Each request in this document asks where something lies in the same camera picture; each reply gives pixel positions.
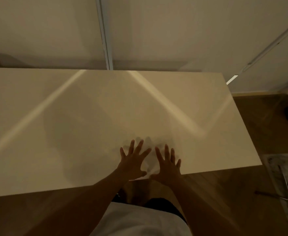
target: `right hand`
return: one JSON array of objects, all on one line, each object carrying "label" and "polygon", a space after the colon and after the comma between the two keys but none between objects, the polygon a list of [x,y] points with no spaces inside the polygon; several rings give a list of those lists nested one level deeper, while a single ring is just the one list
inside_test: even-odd
[{"label": "right hand", "polygon": [[163,185],[169,186],[170,188],[180,184],[183,179],[180,173],[181,159],[175,164],[174,149],[171,149],[169,154],[168,145],[165,145],[165,159],[162,158],[162,154],[158,147],[155,147],[157,159],[159,161],[160,171],[158,174],[150,175],[150,178],[156,180]]}]

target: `wooden floor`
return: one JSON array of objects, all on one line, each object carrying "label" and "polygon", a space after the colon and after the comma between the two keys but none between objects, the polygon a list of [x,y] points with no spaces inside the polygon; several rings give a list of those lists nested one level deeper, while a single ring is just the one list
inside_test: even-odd
[{"label": "wooden floor", "polygon": [[[288,95],[235,97],[236,105],[258,154],[288,153],[288,121],[283,109]],[[277,199],[255,195],[275,192],[264,166],[185,175],[191,187],[208,204],[245,235],[288,235],[288,222]],[[88,187],[0,197],[0,235],[23,235]],[[137,181],[125,186],[128,201],[135,196],[164,197],[180,210],[169,188],[158,182]]]}]

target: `person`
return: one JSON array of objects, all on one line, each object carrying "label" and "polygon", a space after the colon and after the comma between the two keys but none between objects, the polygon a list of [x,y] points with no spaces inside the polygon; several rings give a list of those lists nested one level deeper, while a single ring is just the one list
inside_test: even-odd
[{"label": "person", "polygon": [[45,219],[27,235],[239,235],[225,218],[204,202],[184,181],[175,152],[165,145],[164,158],[155,147],[160,172],[150,176],[173,191],[185,218],[169,201],[150,199],[144,207],[113,200],[130,180],[145,176],[141,165],[151,152],[141,154],[143,140],[128,153],[120,148],[121,162],[116,170],[90,187],[71,204]]}]

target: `left hand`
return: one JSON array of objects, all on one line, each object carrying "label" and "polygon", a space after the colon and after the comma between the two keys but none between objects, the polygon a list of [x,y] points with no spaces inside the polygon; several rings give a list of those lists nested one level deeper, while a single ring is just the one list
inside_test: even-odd
[{"label": "left hand", "polygon": [[144,140],[139,142],[135,150],[134,142],[134,140],[131,141],[127,155],[125,155],[123,148],[120,148],[121,162],[119,163],[116,171],[126,181],[135,180],[147,174],[146,171],[141,170],[141,165],[145,157],[150,153],[151,148],[148,148],[142,154],[139,154],[142,149]]}]

